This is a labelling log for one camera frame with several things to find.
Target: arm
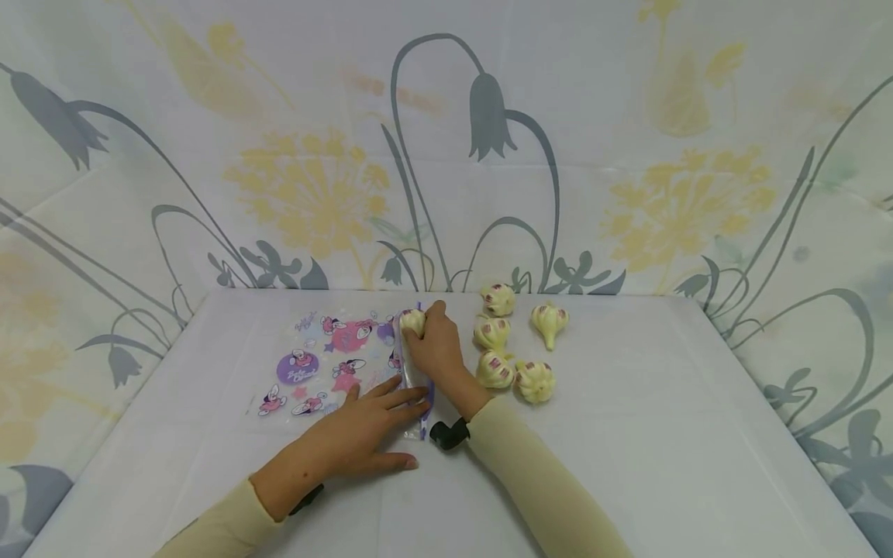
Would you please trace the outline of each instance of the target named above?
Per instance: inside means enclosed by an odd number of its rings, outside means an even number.
[[[344,405],[311,426],[250,479],[187,525],[154,558],[244,558],[282,524],[324,480],[418,468],[410,454],[381,454],[376,448],[389,431],[418,420],[430,404],[426,387],[392,391],[394,378],[359,397],[359,385]]]
[[[281,525],[245,479],[165,544],[154,558],[244,558]]]
[[[610,519],[502,399],[463,363],[459,334],[437,301],[424,337],[404,331],[413,363],[468,422],[472,451],[493,472],[549,558],[631,558]]]
[[[546,556],[632,557],[586,488],[503,398],[487,403],[468,430],[471,450],[505,487]]]

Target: white tablecloth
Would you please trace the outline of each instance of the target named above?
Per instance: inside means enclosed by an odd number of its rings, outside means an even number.
[[[443,295],[466,364],[481,300]],[[287,444],[246,421],[271,339],[307,309],[398,309],[435,296],[222,290],[148,380],[28,556],[139,558]],[[613,518],[638,558],[875,556],[747,373],[691,301],[552,296],[571,311],[554,353],[521,296],[511,348],[549,362],[555,398],[522,417]],[[440,398],[434,420],[455,411]],[[269,556],[538,556],[497,483],[465,451],[401,440],[421,467],[329,483]]]

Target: garlic bulb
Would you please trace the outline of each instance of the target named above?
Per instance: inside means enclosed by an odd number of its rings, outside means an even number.
[[[400,330],[411,329],[415,335],[422,337],[425,334],[425,312],[416,310],[403,310],[400,314]]]
[[[497,283],[480,290],[484,308],[494,316],[507,316],[514,311],[514,291],[505,283]]]
[[[502,389],[512,385],[514,370],[501,354],[485,351],[478,360],[476,376],[483,387]]]
[[[505,344],[508,343],[508,334],[512,332],[512,325],[505,318],[488,318],[474,328],[474,340],[485,349],[505,353]]]
[[[546,349],[549,351],[555,348],[555,336],[564,329],[570,318],[570,314],[564,308],[558,308],[550,302],[537,306],[530,313],[530,322],[543,336]]]
[[[533,404],[545,403],[552,398],[555,390],[555,374],[552,367],[545,362],[521,362],[515,364],[518,369],[518,391],[521,396]]]

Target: fabric backdrop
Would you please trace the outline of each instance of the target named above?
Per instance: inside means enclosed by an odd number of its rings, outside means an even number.
[[[498,280],[696,298],[893,557],[891,17],[886,0],[5,3],[0,556],[209,289]]]

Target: beige sleeve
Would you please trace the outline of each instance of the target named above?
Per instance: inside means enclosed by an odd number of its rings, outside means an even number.
[[[472,451],[502,482],[548,558],[632,558],[586,488],[502,397],[468,430]]]
[[[281,525],[270,517],[248,479],[169,540],[154,558],[244,558]]]

